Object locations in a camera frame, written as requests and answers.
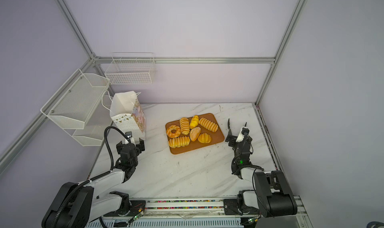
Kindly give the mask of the orange ring doughnut fake bread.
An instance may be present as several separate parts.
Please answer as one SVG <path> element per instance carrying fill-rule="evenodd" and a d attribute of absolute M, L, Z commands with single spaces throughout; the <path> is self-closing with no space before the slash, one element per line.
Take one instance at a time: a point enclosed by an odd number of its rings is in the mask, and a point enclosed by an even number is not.
<path fill-rule="evenodd" d="M 181 128 L 176 125 L 169 126 L 166 130 L 166 133 L 170 139 L 178 138 L 182 134 Z"/>

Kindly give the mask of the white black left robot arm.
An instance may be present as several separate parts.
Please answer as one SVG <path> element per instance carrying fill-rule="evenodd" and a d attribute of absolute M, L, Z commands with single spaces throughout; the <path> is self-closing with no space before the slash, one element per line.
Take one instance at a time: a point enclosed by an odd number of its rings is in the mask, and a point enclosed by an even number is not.
<path fill-rule="evenodd" d="M 133 222 L 144 214 L 146 201 L 131 201 L 129 194 L 112 190 L 135 172 L 138 155 L 145 151 L 144 140 L 135 143 L 130 139 L 116 148 L 121 157 L 111 171 L 82 183 L 62 185 L 42 220 L 43 228 L 84 228 L 109 213 L 131 216 Z"/>

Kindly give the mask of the yellow striped shell fake bread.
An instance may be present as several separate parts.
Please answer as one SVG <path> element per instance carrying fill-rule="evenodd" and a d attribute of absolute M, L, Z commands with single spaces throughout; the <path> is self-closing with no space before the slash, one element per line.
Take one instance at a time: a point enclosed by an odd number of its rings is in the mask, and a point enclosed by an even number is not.
<path fill-rule="evenodd" d="M 207 133 L 200 134 L 200 136 L 198 137 L 198 141 L 201 144 L 209 144 L 212 142 L 212 137 Z"/>

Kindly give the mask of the yellow round fake bread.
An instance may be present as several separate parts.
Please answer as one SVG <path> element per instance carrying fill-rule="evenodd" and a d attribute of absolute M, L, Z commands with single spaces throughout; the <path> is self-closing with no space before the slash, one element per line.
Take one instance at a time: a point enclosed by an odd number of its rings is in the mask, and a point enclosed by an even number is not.
<path fill-rule="evenodd" d="M 206 130 L 213 132 L 213 133 L 215 133 L 219 129 L 219 126 L 216 123 L 214 123 L 214 122 L 212 122 L 206 118 L 201 118 L 199 120 L 199 124 L 200 124 L 200 126 L 205 128 Z"/>

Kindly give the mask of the cartoon animal paper gift bag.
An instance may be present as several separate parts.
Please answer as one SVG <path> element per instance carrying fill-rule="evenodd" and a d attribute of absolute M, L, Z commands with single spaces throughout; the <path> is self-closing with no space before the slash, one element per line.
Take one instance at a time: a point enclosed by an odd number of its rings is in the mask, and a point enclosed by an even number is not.
<path fill-rule="evenodd" d="M 140 92 L 120 92 L 110 96 L 103 95 L 101 104 L 109 111 L 116 127 L 123 133 L 131 132 L 135 140 L 146 140 L 146 116 L 138 100 Z"/>

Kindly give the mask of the yellow oblong fake bread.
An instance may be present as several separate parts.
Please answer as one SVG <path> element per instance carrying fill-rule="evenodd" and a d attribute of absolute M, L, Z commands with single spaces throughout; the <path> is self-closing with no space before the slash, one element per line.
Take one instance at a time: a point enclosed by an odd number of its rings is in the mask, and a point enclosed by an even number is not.
<path fill-rule="evenodd" d="M 195 115 L 192 117 L 190 122 L 190 129 L 194 129 L 199 125 L 199 116 Z"/>

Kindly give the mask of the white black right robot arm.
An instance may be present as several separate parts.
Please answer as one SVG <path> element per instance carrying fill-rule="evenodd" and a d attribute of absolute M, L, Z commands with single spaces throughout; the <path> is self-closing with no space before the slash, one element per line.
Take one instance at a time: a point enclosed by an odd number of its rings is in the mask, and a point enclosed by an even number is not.
<path fill-rule="evenodd" d="M 259 217 L 274 218 L 293 216 L 298 205 L 291 187 L 282 171 L 266 171 L 252 164 L 250 157 L 254 152 L 249 129 L 243 126 L 237 136 L 232 134 L 228 121 L 228 135 L 225 142 L 233 148 L 234 158 L 231 171 L 239 179 L 252 185 L 250 190 L 241 190 L 235 199 L 225 199 L 226 215 L 257 215 L 249 223 L 255 223 Z"/>

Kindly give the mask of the tan oval fake bread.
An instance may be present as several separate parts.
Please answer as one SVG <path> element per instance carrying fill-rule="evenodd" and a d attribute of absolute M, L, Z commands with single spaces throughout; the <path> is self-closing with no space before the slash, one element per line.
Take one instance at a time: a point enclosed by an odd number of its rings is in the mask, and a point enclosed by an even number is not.
<path fill-rule="evenodd" d="M 201 134 L 201 128 L 200 127 L 196 127 L 194 129 L 190 130 L 190 140 L 192 142 L 195 142 L 198 139 L 198 137 L 200 136 L 200 134 Z"/>

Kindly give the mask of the yellow ridged fake bread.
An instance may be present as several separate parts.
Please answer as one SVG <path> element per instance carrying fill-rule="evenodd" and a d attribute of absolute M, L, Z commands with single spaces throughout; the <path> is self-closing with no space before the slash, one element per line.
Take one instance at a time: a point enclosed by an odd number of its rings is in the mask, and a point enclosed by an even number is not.
<path fill-rule="evenodd" d="M 181 133 L 185 136 L 189 135 L 190 133 L 190 122 L 187 118 L 181 118 L 180 119 L 180 129 Z"/>

